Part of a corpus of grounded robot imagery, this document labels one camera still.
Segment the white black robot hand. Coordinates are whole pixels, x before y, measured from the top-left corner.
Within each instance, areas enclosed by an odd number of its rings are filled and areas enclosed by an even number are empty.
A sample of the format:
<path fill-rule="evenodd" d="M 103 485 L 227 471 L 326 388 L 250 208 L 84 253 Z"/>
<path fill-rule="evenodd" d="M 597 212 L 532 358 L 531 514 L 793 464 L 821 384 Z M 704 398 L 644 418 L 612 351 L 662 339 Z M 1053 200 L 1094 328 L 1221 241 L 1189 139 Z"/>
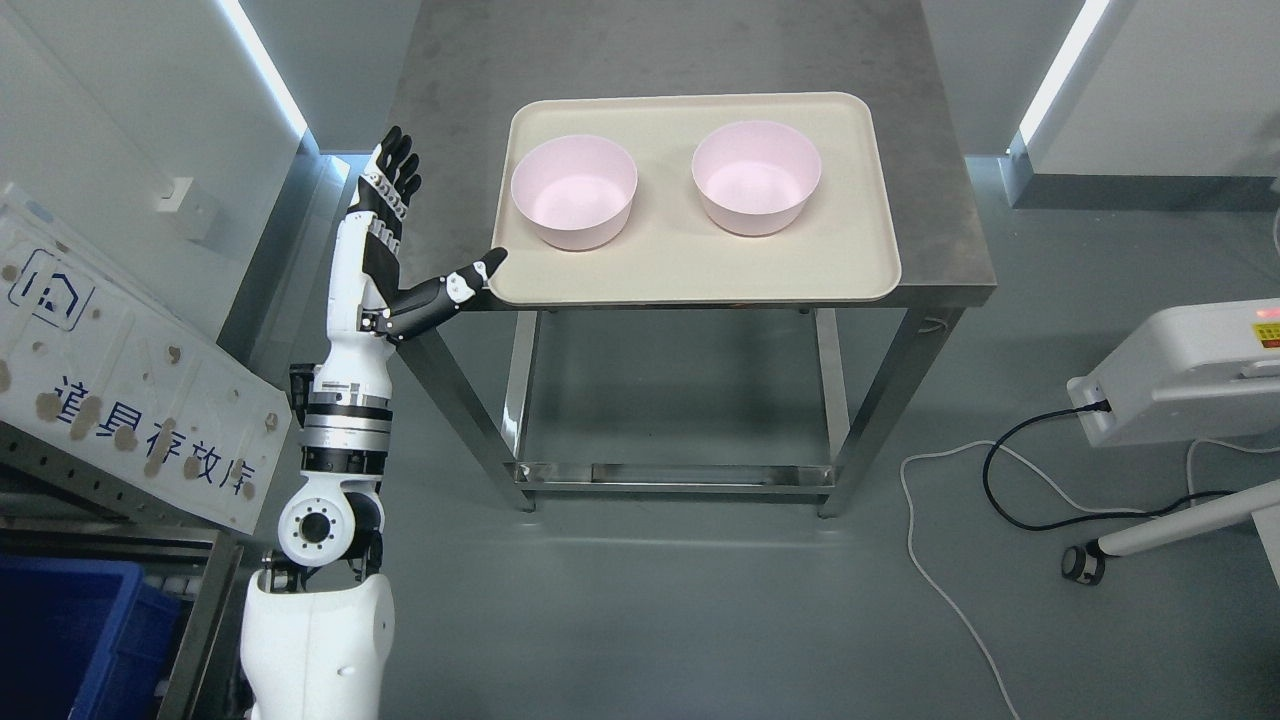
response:
<path fill-rule="evenodd" d="M 326 301 L 333 342 L 412 340 L 458 315 L 484 291 L 504 249 L 412 287 L 401 286 L 404 219 L 422 179 L 413 140 L 392 126 L 371 151 L 335 236 Z"/>

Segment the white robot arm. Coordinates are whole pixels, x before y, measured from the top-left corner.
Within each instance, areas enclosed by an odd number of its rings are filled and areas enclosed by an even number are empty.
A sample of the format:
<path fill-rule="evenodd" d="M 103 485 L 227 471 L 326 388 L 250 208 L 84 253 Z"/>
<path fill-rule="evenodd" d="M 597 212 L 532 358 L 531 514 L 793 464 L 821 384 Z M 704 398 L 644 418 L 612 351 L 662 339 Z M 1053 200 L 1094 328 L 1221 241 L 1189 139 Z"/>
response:
<path fill-rule="evenodd" d="M 390 443 L 392 348 L 370 334 L 330 343 L 292 382 L 303 486 L 276 524 L 279 547 L 250 578 L 239 662 L 251 719 L 376 719 L 396 633 L 381 574 L 378 487 Z"/>

